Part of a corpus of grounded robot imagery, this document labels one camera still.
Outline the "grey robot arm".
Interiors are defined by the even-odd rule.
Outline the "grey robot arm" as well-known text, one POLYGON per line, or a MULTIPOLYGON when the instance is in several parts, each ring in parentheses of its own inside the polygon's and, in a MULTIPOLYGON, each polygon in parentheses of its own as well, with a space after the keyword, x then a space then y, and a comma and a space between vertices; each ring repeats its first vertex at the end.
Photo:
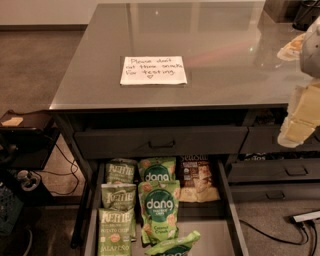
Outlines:
POLYGON ((308 85, 295 87, 277 138, 279 145, 295 148, 320 126, 320 17, 281 48, 277 57, 298 60, 301 71, 312 77, 308 85))

